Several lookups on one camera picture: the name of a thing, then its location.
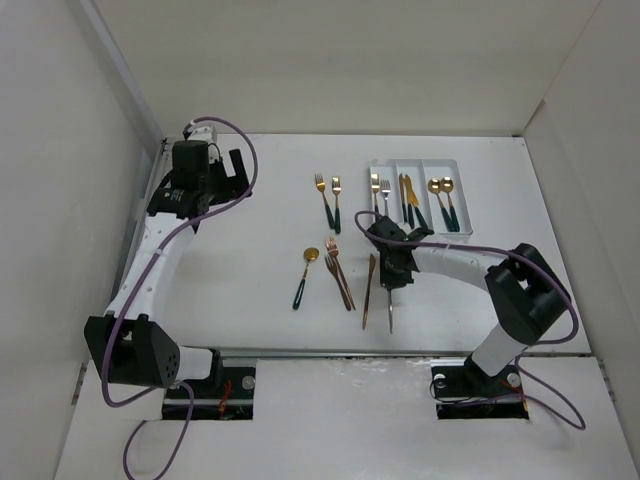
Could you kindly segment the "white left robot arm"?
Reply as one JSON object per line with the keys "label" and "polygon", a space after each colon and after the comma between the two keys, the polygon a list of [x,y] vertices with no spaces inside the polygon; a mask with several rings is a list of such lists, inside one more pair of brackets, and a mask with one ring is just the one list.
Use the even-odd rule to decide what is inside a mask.
{"label": "white left robot arm", "polygon": [[223,387],[218,353],[179,345],[163,329],[161,317],[177,266],[203,217],[250,187],[240,150],[230,150],[228,157],[232,174],[222,159],[211,159],[205,140],[173,145],[171,170],[150,198],[126,278],[105,314],[89,317],[84,328],[102,380],[162,389],[189,381],[205,397]]}

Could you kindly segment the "rose gold knife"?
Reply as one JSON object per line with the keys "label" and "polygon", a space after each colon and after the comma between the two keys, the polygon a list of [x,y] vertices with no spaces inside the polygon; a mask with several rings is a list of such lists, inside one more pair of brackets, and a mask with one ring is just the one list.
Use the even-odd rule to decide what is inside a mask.
{"label": "rose gold knife", "polygon": [[369,254],[367,285],[366,285],[366,291],[365,291],[365,297],[364,297],[364,309],[363,309],[363,316],[362,316],[363,331],[366,330],[368,316],[369,316],[371,289],[372,289],[372,282],[373,282],[375,267],[376,267],[376,257],[374,254]]}

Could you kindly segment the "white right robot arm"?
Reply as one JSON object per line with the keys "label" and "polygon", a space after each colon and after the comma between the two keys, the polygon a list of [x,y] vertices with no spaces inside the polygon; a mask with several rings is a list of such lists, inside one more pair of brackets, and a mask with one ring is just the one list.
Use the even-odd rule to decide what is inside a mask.
{"label": "white right robot arm", "polygon": [[380,255],[380,283],[387,290],[413,284],[420,273],[447,277],[489,295],[497,324],[460,368],[465,386],[484,396],[564,313],[573,322],[577,314],[568,291],[534,246],[521,243],[503,250],[427,241],[433,234],[424,227],[407,233],[381,215],[365,231]]}

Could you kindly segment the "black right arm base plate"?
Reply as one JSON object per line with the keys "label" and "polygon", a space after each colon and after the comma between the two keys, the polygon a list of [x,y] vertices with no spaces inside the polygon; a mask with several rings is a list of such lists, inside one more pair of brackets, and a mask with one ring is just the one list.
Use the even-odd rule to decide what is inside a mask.
{"label": "black right arm base plate", "polygon": [[495,377],[467,365],[435,365],[431,375],[429,389],[439,420],[529,419],[514,365]]}

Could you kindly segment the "silver fork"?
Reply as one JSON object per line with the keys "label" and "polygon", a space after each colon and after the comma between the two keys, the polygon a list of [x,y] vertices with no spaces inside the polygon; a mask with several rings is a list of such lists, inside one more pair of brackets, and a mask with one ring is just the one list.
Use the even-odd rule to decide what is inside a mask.
{"label": "silver fork", "polygon": [[380,186],[384,202],[384,215],[389,216],[389,196],[391,193],[390,182],[387,179],[383,179],[380,182]]}

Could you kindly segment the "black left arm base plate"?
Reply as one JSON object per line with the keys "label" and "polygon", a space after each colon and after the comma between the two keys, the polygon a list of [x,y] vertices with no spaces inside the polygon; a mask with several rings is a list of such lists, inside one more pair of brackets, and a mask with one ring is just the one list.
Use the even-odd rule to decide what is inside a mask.
{"label": "black left arm base plate", "polygon": [[255,361],[225,359],[218,350],[181,347],[176,380],[193,391],[193,421],[253,418]]}

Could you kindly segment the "silver slotted spoon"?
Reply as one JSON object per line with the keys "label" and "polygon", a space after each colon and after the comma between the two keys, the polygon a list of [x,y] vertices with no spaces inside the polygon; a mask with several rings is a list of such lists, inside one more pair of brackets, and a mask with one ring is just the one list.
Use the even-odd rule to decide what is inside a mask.
{"label": "silver slotted spoon", "polygon": [[393,290],[387,290],[387,305],[388,305],[388,325],[389,333],[394,332],[394,303],[393,303]]}

